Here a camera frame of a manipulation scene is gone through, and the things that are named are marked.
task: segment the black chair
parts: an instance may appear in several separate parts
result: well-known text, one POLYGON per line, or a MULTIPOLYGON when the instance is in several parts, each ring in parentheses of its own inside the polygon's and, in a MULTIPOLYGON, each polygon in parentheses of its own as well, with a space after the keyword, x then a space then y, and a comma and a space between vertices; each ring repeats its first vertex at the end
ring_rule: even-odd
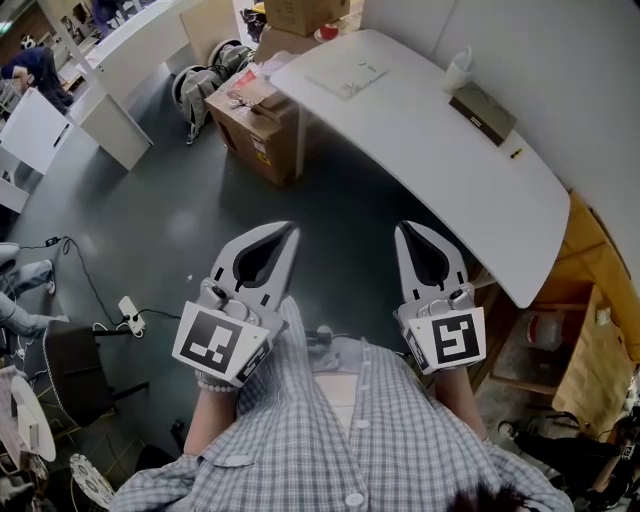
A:
POLYGON ((115 402, 149 387, 143 382, 112 393, 98 353, 98 336, 122 336, 128 330, 94 331, 91 327, 54 320, 42 349, 60 408, 79 427, 86 427, 114 408, 115 402))

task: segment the table leg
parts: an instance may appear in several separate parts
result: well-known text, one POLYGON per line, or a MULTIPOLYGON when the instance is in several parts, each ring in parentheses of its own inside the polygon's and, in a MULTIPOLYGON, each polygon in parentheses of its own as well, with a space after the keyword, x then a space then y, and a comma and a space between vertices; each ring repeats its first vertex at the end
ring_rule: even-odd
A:
POLYGON ((296 149, 296 178, 302 176, 302 171, 304 169, 304 154, 308 123, 309 111, 302 105, 298 105, 298 147, 296 149))

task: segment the curved white desk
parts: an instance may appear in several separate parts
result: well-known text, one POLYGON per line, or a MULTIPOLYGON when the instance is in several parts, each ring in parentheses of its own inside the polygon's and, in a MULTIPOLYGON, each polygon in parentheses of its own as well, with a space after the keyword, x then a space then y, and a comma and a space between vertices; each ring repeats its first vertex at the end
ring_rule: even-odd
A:
POLYGON ((297 57, 271 82, 301 106, 301 121, 309 110, 393 175, 527 307, 558 255, 569 196, 515 131, 498 148, 450 107, 443 74, 393 39, 363 30, 297 57), (349 100, 306 78, 345 59, 369 59, 388 72, 349 100))

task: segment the yellow sticker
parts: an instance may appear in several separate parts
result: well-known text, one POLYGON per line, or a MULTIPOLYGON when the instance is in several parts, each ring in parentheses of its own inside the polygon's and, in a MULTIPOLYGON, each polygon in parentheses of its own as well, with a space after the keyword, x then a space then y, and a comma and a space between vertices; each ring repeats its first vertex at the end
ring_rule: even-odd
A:
POLYGON ((262 160, 265 164, 267 164, 269 167, 271 167, 271 162, 267 158, 267 155, 265 155, 262 151, 256 151, 256 155, 258 155, 258 158, 260 160, 262 160))

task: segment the gray floor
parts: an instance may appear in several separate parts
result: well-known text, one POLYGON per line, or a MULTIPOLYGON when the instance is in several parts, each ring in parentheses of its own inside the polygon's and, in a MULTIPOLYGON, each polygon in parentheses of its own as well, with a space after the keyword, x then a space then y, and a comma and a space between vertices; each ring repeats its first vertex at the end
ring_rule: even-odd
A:
MULTIPOLYGON (((302 240, 290 291, 306 326, 325 323, 406 351, 391 315, 402 301, 393 229, 411 219, 445 236, 446 230, 393 178, 328 134, 303 178, 280 190, 228 156, 212 125, 187 147, 187 126, 171 104, 168 83, 135 114, 155 146, 133 172, 74 132, 8 239, 38 245, 72 236, 113 317, 124 295, 138 309, 180 314, 227 241, 260 224, 293 220, 302 240)), ((84 324, 105 322, 77 256, 59 249, 23 251, 20 263, 55 257, 54 312, 61 308, 84 324)), ((40 291, 21 302, 33 311, 50 308, 40 291)), ((175 453, 169 428, 177 417, 190 419, 195 382, 170 356, 177 322, 144 319, 143 339, 103 343, 102 359, 116 388, 151 382, 148 393, 121 402, 118 421, 127 433, 175 453)), ((27 366, 35 371, 39 364, 34 355, 27 366)))

